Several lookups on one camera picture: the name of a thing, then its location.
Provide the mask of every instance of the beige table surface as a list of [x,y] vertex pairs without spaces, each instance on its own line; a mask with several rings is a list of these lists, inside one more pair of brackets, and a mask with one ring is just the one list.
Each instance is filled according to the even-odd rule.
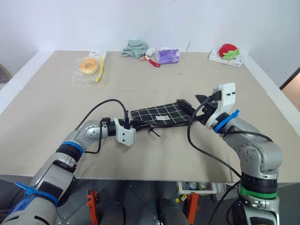
[[[178,64],[155,68],[148,62],[120,58],[109,52],[102,80],[96,85],[76,84],[75,59],[89,52],[57,51],[44,63],[24,89],[0,115],[0,173],[33,176],[64,138],[97,103],[117,98],[128,110],[162,105],[184,98],[194,107],[195,94],[209,95],[219,84],[236,83],[240,117],[278,144],[284,153],[279,182],[299,182],[300,137],[266,95],[245,66],[225,66],[208,61],[207,53],[181,53]],[[97,109],[90,119],[123,116],[116,103]],[[98,155],[84,154],[75,175],[78,178],[131,180],[202,180],[230,182],[238,178],[227,167],[193,149],[187,128],[137,132],[134,145],[102,142]],[[238,171],[240,163],[212,130],[193,125],[197,146],[215,154]],[[90,147],[96,150],[97,144]]]

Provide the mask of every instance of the strawberry plush toy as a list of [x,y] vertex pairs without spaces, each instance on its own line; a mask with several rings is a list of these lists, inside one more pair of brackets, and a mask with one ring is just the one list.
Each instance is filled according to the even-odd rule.
[[240,50],[232,44],[225,44],[219,50],[219,55],[224,60],[231,60],[237,57],[239,54]]

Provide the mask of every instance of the white table edge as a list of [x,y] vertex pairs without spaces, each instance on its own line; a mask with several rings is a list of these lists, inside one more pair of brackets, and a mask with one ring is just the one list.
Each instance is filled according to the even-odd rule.
[[[0,114],[6,109],[9,103],[24,88],[30,78],[49,59],[54,51],[37,52],[25,66],[0,90]],[[254,78],[264,88],[267,95],[272,99],[287,121],[291,124],[296,133],[300,136],[300,112],[288,100],[284,93],[275,85],[263,69],[249,56],[243,55],[244,64]]]

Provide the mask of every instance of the purple package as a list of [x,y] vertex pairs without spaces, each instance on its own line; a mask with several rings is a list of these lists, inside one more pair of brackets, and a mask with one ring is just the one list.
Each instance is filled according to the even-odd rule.
[[178,63],[179,61],[179,50],[160,50],[157,53],[157,61],[159,64]]

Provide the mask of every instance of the bagel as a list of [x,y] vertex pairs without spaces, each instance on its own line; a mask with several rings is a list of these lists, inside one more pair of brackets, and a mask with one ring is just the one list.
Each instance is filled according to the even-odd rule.
[[80,70],[86,75],[94,74],[99,68],[99,63],[94,58],[85,58],[80,63]]

